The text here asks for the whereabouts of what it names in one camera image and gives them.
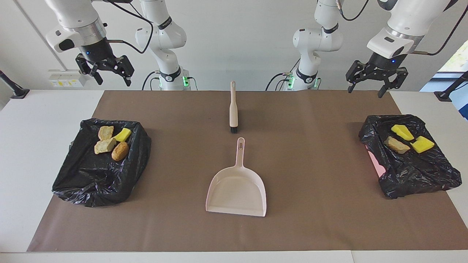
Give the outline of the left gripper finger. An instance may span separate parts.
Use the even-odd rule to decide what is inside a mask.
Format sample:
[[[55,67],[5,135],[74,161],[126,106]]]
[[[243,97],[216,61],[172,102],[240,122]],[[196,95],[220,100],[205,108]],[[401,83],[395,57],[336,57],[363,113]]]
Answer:
[[[384,84],[378,92],[378,98],[382,98],[388,90],[399,89],[407,75],[408,71],[406,67],[399,67],[395,70],[383,72],[381,80],[384,81]]]
[[[369,64],[362,63],[359,60],[353,62],[349,70],[346,72],[346,80],[349,83],[348,93],[352,93],[358,82],[365,81],[369,78]]]

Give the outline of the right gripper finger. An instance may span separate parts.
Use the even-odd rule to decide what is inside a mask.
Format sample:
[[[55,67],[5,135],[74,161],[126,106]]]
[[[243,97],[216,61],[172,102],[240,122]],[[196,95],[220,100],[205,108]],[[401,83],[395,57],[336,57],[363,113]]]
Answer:
[[[132,81],[131,78],[135,72],[127,55],[122,55],[118,58],[110,58],[108,61],[111,71],[121,76],[127,87],[130,87]]]
[[[79,67],[79,70],[84,74],[84,75],[89,75],[95,79],[98,85],[103,84],[103,79],[98,72],[99,69],[99,64],[94,63],[92,67],[89,66],[88,61],[84,58],[82,54],[78,54],[75,58],[75,61]]]

